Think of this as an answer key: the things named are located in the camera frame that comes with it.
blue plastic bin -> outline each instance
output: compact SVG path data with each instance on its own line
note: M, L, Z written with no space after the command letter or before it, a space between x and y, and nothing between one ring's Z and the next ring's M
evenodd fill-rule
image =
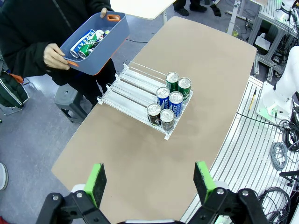
M103 31L110 30L110 33L104 37L87 58L73 57L70 54L70 49L90 29L95 31L98 29ZM124 13L108 12L104 18L101 18L100 13L97 13L77 29L60 49L65 53L65 59L69 62L71 68L89 75L96 75L127 39L129 34L129 26Z

person's right hand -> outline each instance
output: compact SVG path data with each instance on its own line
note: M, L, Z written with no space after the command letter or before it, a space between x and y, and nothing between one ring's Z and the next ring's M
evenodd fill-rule
M70 67L63 56L65 56L65 54L61 51L57 44L50 43L46 46L43 53L43 61L50 68L68 70Z

orange handle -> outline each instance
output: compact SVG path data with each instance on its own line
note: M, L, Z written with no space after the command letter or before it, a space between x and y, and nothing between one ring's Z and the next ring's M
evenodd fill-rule
M108 21L119 22L121 20L121 17L119 15L109 14L107 15L107 19Z
M71 64L71 65L76 66L77 68L79 68L79 65L78 65L77 63L72 62L72 61L69 61L69 60L67 60L67 62L68 62L69 64Z

pen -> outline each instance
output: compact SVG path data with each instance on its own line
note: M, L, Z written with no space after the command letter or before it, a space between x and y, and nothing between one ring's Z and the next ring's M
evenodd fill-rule
M256 96L256 90L254 90L253 97L252 97L252 100L251 100L251 103L250 103L248 112L251 110L251 107L252 107L252 104L253 104L253 101L254 101L254 97L255 97L255 96Z

person's left hand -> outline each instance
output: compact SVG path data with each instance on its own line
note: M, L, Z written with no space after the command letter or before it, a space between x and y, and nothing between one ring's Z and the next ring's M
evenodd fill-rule
M107 14L107 8L103 8L102 11L101 11L101 18L104 18L105 15Z

